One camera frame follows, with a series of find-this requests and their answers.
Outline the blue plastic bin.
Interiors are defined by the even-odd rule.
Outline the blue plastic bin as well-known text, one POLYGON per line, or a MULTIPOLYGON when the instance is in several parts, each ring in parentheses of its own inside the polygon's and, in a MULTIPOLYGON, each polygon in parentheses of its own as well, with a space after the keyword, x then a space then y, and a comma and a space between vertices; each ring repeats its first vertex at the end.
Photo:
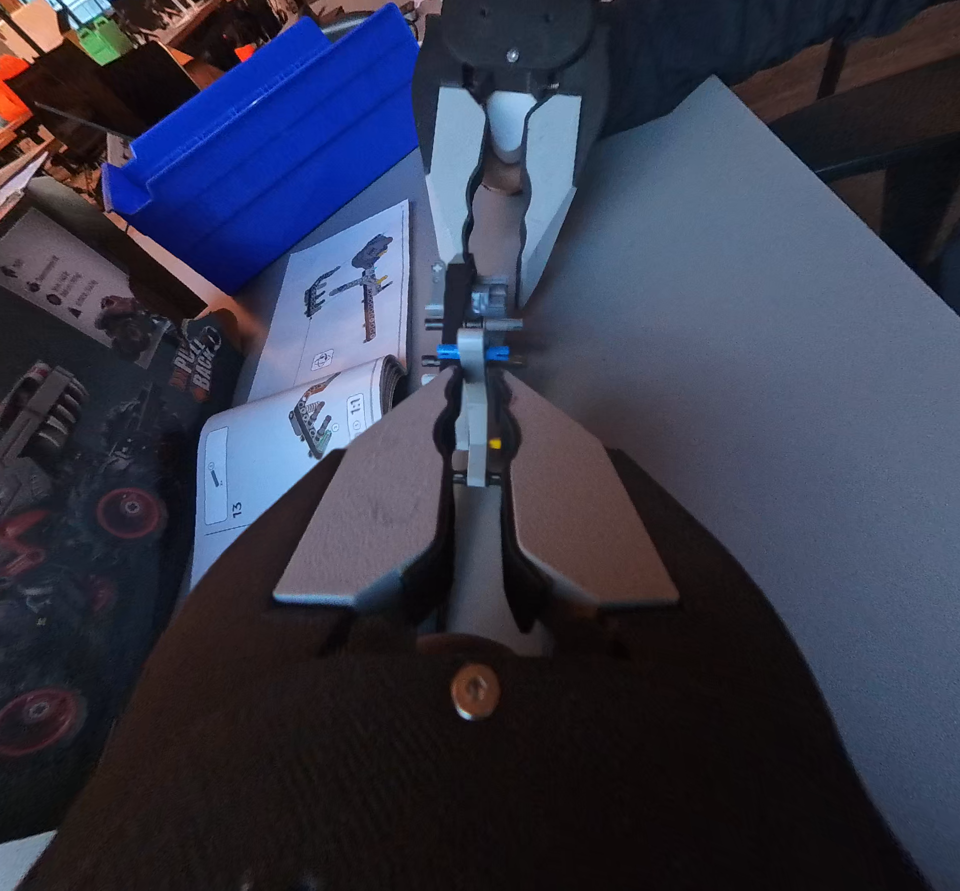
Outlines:
POLYGON ((102 195, 225 294, 418 146, 419 45, 386 4, 329 40, 297 21, 102 165, 102 195))

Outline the green plastic bin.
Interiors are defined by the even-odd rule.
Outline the green plastic bin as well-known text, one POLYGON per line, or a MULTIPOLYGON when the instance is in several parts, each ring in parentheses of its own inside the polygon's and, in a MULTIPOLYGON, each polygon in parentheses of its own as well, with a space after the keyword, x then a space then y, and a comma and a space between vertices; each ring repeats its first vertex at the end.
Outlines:
POLYGON ((76 30, 78 46, 99 66, 105 67, 136 49, 117 22, 99 14, 76 30))

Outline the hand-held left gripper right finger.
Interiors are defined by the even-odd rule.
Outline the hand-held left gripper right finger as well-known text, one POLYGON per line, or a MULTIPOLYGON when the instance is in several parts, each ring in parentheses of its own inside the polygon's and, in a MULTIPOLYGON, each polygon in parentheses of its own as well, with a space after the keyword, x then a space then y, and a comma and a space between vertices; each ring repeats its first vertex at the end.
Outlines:
POLYGON ((501 425, 503 587, 519 630, 672 607, 680 595, 605 446, 510 372, 501 425))

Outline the black chair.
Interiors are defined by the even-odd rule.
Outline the black chair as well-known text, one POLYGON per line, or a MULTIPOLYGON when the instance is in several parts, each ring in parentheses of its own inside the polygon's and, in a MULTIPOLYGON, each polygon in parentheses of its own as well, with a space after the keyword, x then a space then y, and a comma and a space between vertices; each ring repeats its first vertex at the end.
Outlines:
POLYGON ((883 172, 879 236, 935 287, 935 239, 958 191, 959 55, 838 92, 848 46, 828 45, 814 102, 769 129, 822 182, 883 172))

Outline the person's right forearm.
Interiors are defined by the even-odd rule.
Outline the person's right forearm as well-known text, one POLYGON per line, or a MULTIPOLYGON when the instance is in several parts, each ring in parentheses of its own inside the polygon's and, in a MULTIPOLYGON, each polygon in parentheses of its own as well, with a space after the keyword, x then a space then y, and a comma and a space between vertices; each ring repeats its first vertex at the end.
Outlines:
POLYGON ((899 31, 949 0, 613 0, 602 137, 667 115, 703 81, 750 79, 814 45, 899 31))

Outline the lego instruction booklet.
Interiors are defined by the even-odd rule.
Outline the lego instruction booklet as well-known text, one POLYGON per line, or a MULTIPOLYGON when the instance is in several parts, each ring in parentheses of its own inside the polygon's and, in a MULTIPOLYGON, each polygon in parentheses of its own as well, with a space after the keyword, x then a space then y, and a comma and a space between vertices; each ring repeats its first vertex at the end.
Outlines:
POLYGON ((247 400, 201 431, 189 590, 394 405, 407 366, 410 233, 402 201, 289 257, 247 400))

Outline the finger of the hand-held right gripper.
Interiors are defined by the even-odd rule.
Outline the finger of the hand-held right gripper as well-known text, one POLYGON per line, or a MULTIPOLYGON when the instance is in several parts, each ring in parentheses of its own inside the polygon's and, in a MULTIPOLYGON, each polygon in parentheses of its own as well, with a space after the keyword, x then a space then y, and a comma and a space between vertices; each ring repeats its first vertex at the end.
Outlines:
POLYGON ((525 126, 521 249, 516 305, 525 309, 546 271, 576 192, 581 98, 555 94, 535 107, 525 126))
POLYGON ((426 189, 444 266, 464 263, 470 249, 487 133, 486 110, 467 89, 439 89, 426 189))

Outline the dark lego box truck picture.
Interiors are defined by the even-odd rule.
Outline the dark lego box truck picture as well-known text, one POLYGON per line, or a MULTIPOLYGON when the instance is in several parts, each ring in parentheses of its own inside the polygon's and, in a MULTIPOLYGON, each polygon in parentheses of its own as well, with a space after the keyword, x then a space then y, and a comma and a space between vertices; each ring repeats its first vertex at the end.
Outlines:
POLYGON ((172 615, 238 344, 228 311, 52 177, 2 215, 4 843, 60 825, 172 615))

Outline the grey and black lego assembly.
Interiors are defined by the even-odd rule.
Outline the grey and black lego assembly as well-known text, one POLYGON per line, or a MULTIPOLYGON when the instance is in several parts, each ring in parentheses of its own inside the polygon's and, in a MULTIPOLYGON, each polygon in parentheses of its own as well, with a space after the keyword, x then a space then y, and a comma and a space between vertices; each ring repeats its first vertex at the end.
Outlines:
POLYGON ((506 274, 482 275, 468 250, 431 268, 423 326, 437 340, 421 364, 458 374, 454 453, 463 463, 454 466, 453 482, 463 487, 498 488, 503 481, 503 396, 495 373, 524 364, 512 344, 524 321, 511 292, 506 274))

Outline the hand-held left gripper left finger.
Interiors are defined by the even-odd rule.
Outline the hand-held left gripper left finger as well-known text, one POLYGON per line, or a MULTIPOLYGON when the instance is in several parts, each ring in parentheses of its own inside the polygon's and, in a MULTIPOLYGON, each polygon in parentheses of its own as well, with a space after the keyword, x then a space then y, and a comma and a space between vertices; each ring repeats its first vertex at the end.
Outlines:
POLYGON ((454 553, 454 424, 447 368, 342 454, 273 598, 417 625, 445 600, 454 553))

